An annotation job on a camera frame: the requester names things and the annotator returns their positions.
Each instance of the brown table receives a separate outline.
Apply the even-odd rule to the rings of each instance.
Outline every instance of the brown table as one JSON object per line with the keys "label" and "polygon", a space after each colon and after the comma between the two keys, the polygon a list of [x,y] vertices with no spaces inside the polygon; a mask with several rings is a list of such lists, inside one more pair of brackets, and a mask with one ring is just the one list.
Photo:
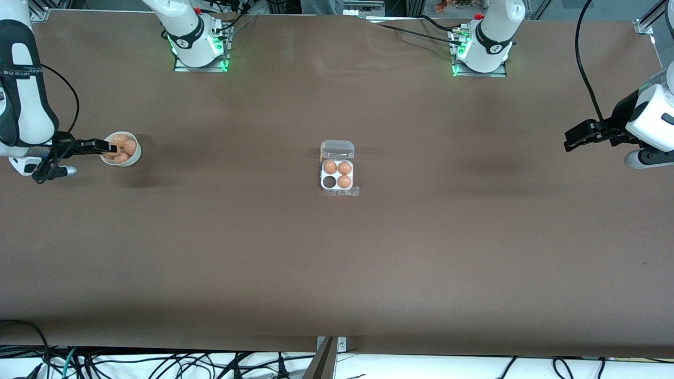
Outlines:
{"label": "brown table", "polygon": [[[35,29],[82,99],[76,136],[143,146],[42,186],[0,165],[0,316],[50,343],[673,353],[674,171],[564,152],[594,117],[574,23],[523,23],[506,79],[454,78],[441,42],[354,17],[259,17],[226,74],[172,72],[148,13]],[[587,23],[581,48],[607,115],[659,67],[627,22]],[[46,76],[65,129],[73,99]],[[321,196],[327,139],[355,143],[359,197]]]}

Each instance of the egg carton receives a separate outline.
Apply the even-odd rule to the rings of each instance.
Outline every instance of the egg carton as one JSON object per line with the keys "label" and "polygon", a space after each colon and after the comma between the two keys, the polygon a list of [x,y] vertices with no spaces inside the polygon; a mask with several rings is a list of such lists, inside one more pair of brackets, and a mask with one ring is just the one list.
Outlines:
{"label": "egg carton", "polygon": [[323,194],[358,196],[360,188],[353,183],[355,156],[350,141],[327,140],[321,144],[320,183]]}
{"label": "egg carton", "polygon": [[326,191],[348,191],[353,188],[353,162],[323,161],[321,187]]}

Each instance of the cable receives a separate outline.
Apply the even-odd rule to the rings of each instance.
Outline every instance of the cable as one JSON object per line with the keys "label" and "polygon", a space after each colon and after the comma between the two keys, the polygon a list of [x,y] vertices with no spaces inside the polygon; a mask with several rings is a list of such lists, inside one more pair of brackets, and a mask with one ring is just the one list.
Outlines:
{"label": "cable", "polygon": [[377,25],[383,26],[384,28],[397,30],[399,32],[405,32],[405,33],[409,33],[409,34],[414,34],[415,36],[421,36],[421,37],[424,37],[424,38],[429,38],[431,40],[438,40],[438,41],[442,41],[442,42],[445,42],[445,43],[451,43],[453,45],[461,45],[461,42],[458,42],[458,41],[455,41],[455,40],[448,40],[446,38],[429,36],[427,34],[421,34],[421,33],[413,32],[412,30],[405,30],[405,29],[397,28],[395,26],[390,26],[390,25],[383,25],[383,24],[377,24]]}
{"label": "cable", "polygon": [[49,346],[47,345],[47,339],[44,337],[44,334],[42,333],[40,328],[38,328],[32,322],[23,321],[23,320],[16,320],[16,319],[13,319],[13,318],[6,319],[6,320],[0,320],[0,324],[26,325],[26,326],[30,326],[31,328],[33,328],[33,330],[35,330],[38,333],[38,335],[40,336],[40,340],[42,340],[42,344],[44,345],[44,357],[43,357],[43,359],[47,363],[47,378],[51,378],[50,373],[49,373],[49,369],[50,369],[50,366],[51,366],[51,364],[49,363],[49,361],[50,361],[50,359],[49,359]]}
{"label": "cable", "polygon": [[601,366],[599,366],[599,372],[596,374],[596,379],[601,379],[601,374],[604,373],[604,367],[606,366],[606,359],[604,357],[599,357],[601,361]]}
{"label": "cable", "polygon": [[[559,371],[557,371],[557,362],[561,361],[564,367],[566,368],[566,371],[569,373],[569,378],[564,378]],[[552,360],[552,368],[555,370],[555,374],[559,376],[559,379],[574,379],[574,374],[571,372],[571,369],[569,368],[569,365],[566,364],[564,359],[562,358],[555,358]]]}
{"label": "cable", "polygon": [[234,21],[230,22],[229,25],[223,26],[223,27],[221,27],[221,28],[219,28],[219,29],[215,29],[215,33],[219,33],[219,32],[222,32],[223,30],[227,30],[227,29],[231,28],[231,27],[234,26],[234,24],[236,24],[237,21],[239,21],[239,20],[243,17],[243,15],[245,15],[245,14],[246,14],[245,12],[241,12],[241,14],[239,14],[239,17],[235,18]]}
{"label": "cable", "polygon": [[505,378],[505,376],[508,374],[508,371],[510,370],[510,366],[512,366],[512,364],[515,363],[515,359],[517,359],[517,355],[513,355],[513,357],[512,357],[512,359],[510,360],[510,362],[508,362],[508,364],[505,366],[505,369],[504,369],[503,372],[501,373],[501,376],[499,376],[499,377],[496,378],[496,379],[504,379],[504,378]]}
{"label": "cable", "polygon": [[655,358],[645,358],[647,361],[653,361],[653,362],[658,362],[658,363],[674,363],[674,361],[663,361],[661,359],[655,359]]}
{"label": "cable", "polygon": [[63,82],[68,86],[68,88],[70,88],[70,91],[73,92],[73,96],[75,96],[75,117],[73,117],[73,122],[70,124],[70,127],[68,128],[68,133],[70,133],[73,131],[73,128],[75,127],[75,124],[78,122],[78,118],[80,117],[80,97],[78,96],[78,92],[75,91],[75,88],[73,88],[70,82],[68,82],[68,79],[64,78],[63,75],[61,75],[58,71],[45,64],[42,64],[42,66],[47,70],[56,74],[56,76],[58,76],[59,78],[61,78],[61,80],[63,80]]}
{"label": "cable", "polygon": [[425,14],[419,15],[419,16],[417,16],[417,18],[423,18],[424,20],[427,20],[428,22],[433,24],[433,26],[435,26],[436,28],[438,28],[440,30],[444,30],[446,32],[451,32],[452,29],[458,28],[459,26],[461,26],[461,24],[458,24],[458,25],[455,25],[455,26],[442,26],[442,25],[438,24],[437,22],[435,22],[434,19],[430,18],[429,16],[426,16]]}
{"label": "cable", "polygon": [[256,14],[252,15],[248,20],[246,20],[246,22],[243,23],[243,25],[241,25],[241,27],[239,27],[238,29],[236,29],[236,30],[232,33],[232,36],[237,35],[237,33],[238,33],[241,29],[245,28],[246,25],[248,25],[248,23],[249,23],[250,21],[253,21],[253,19],[255,19],[256,17],[257,17]]}
{"label": "cable", "polygon": [[262,369],[262,368],[268,368],[268,367],[267,367],[268,365],[271,365],[271,364],[274,364],[274,363],[278,363],[278,362],[280,362],[281,360],[282,360],[282,361],[293,361],[293,360],[296,360],[296,359],[309,359],[309,358],[313,358],[313,355],[300,355],[300,356],[298,356],[298,357],[288,357],[288,358],[283,358],[283,359],[277,359],[277,360],[275,360],[275,361],[269,361],[269,362],[267,362],[267,363],[261,363],[261,364],[259,364],[259,365],[257,365],[257,366],[253,366],[253,367],[249,368],[248,370],[246,370],[245,372],[243,372],[241,375],[235,376],[234,379],[241,379],[244,375],[248,374],[249,372],[251,372],[251,371],[253,371],[253,370],[259,370],[259,369]]}
{"label": "cable", "polygon": [[590,85],[590,81],[588,80],[588,76],[585,74],[585,69],[583,68],[583,63],[580,61],[580,47],[579,47],[580,25],[582,24],[583,18],[585,17],[585,12],[587,12],[591,3],[592,3],[592,0],[587,0],[585,2],[585,5],[583,6],[583,9],[580,11],[580,16],[578,16],[578,23],[576,24],[576,39],[575,39],[574,46],[576,48],[576,63],[578,64],[578,70],[580,71],[580,76],[583,77],[583,82],[585,83],[585,87],[587,87],[588,92],[590,93],[590,99],[592,100],[592,105],[594,105],[594,110],[596,111],[596,115],[597,115],[597,117],[599,117],[599,122],[601,122],[601,124],[604,125],[605,124],[604,117],[602,116],[601,110],[599,109],[599,104],[596,101],[596,96],[594,95],[594,90],[592,89],[592,86]]}
{"label": "cable", "polygon": [[73,354],[75,353],[75,350],[77,349],[77,346],[73,347],[73,349],[68,353],[68,356],[65,358],[65,363],[63,364],[63,373],[61,374],[61,379],[65,379],[67,377],[68,373],[68,366],[70,365],[70,359],[73,359]]}

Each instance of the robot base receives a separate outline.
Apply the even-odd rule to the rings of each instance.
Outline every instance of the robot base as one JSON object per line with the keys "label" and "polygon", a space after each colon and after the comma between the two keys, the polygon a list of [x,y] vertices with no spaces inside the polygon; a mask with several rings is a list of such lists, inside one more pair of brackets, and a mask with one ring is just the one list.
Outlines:
{"label": "robot base", "polygon": [[227,72],[229,70],[229,57],[232,51],[232,39],[234,37],[234,27],[230,26],[226,30],[222,31],[222,35],[219,37],[220,41],[216,41],[216,44],[221,44],[217,46],[217,49],[222,48],[222,54],[215,58],[213,62],[203,66],[203,67],[190,67],[185,65],[178,56],[173,52],[173,55],[176,56],[175,63],[173,65],[173,71],[177,72]]}
{"label": "robot base", "polygon": [[[467,28],[468,24],[463,24],[461,25],[460,30],[466,30]],[[492,72],[483,73],[473,71],[463,61],[457,58],[459,50],[464,49],[466,46],[466,38],[467,38],[466,35],[461,32],[455,33],[452,31],[447,32],[447,37],[449,37],[451,41],[458,41],[462,43],[462,45],[455,45],[453,43],[450,43],[450,54],[452,56],[452,74],[454,76],[476,76],[480,78],[505,78],[507,76],[505,62],[501,63],[499,68],[497,68]]]}

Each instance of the brown egg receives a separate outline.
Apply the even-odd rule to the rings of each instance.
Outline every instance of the brown egg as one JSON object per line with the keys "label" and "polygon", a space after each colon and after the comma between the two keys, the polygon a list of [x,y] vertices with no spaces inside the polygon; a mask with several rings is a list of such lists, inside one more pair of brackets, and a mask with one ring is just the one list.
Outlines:
{"label": "brown egg", "polygon": [[121,147],[121,146],[117,146],[117,151],[116,151],[116,152],[111,152],[111,151],[110,151],[110,152],[104,152],[104,153],[103,153],[103,156],[106,157],[106,158],[108,158],[108,159],[115,159],[116,156],[120,155],[120,154],[123,153],[123,152],[124,152],[124,150],[122,150],[122,147]]}
{"label": "brown egg", "polygon": [[137,146],[138,145],[135,143],[134,140],[128,140],[124,142],[124,152],[126,152],[129,156],[131,156],[135,152],[135,148]]}
{"label": "brown egg", "polygon": [[342,162],[339,164],[339,173],[342,175],[348,175],[351,173],[351,165],[348,162]]}
{"label": "brown egg", "polygon": [[124,146],[124,142],[128,141],[129,136],[124,134],[115,134],[113,136],[113,143],[118,146]]}
{"label": "brown egg", "polygon": [[337,172],[337,164],[334,161],[325,161],[323,164],[323,171],[332,175]]}
{"label": "brown egg", "polygon": [[129,160],[129,155],[125,152],[123,152],[120,155],[115,157],[115,163],[117,163],[118,165],[121,165],[122,163],[124,163],[128,160]]}
{"label": "brown egg", "polygon": [[342,175],[339,177],[339,179],[337,179],[337,185],[339,185],[341,188],[349,188],[351,185],[351,178],[346,175]]}

